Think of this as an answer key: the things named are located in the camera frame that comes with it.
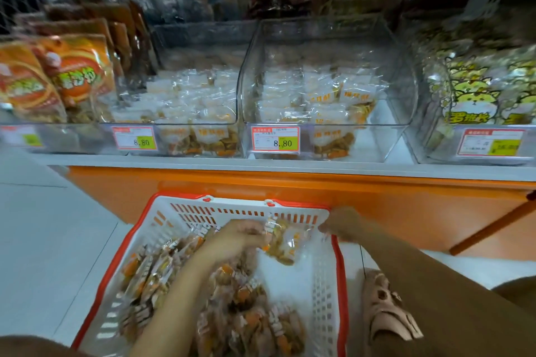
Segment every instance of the yellow price sticker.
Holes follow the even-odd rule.
[[[521,140],[493,140],[488,155],[515,157],[520,145]]]
[[[298,151],[298,137],[278,137],[279,151]]]
[[[23,134],[23,139],[26,145],[31,147],[42,147],[43,144],[37,134]]]
[[[156,150],[157,146],[154,144],[153,136],[137,136],[134,141],[134,145],[137,145],[142,150]]]

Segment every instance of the white floor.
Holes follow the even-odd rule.
[[[2,147],[0,211],[0,336],[35,334],[70,345],[130,226],[54,171]],[[363,268],[375,263],[359,247],[341,248],[352,293]],[[486,288],[536,275],[536,262],[427,253]],[[358,307],[350,305],[351,316]]]

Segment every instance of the red and white shopping basket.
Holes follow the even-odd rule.
[[[269,199],[246,201],[169,192],[154,195],[104,274],[72,347],[96,356],[128,353],[128,344],[118,334],[124,308],[118,292],[121,267],[140,245],[163,245],[171,237],[188,234],[199,223],[222,226],[231,219],[265,221],[269,214],[316,227],[325,221],[329,210]],[[308,246],[311,251],[292,267],[263,255],[259,257],[258,270],[270,301],[288,301],[297,308],[307,327],[306,356],[346,357],[348,302],[343,255],[337,238],[326,237],[317,229],[313,229]]]

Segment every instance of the orange snack bag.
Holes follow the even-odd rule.
[[[29,45],[10,42],[0,45],[0,88],[15,115],[40,123],[65,123],[61,98],[45,75]]]
[[[35,51],[59,90],[73,123],[110,118],[117,99],[114,73],[103,35],[53,35],[39,38]]]

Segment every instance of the price label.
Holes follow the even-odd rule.
[[[157,150],[154,130],[147,127],[112,127],[119,150]]]
[[[466,129],[458,148],[459,156],[515,157],[525,130]]]
[[[2,126],[2,136],[7,144],[20,147],[43,147],[35,127],[29,124],[23,126]]]
[[[252,127],[253,151],[300,152],[300,128],[291,127]]]

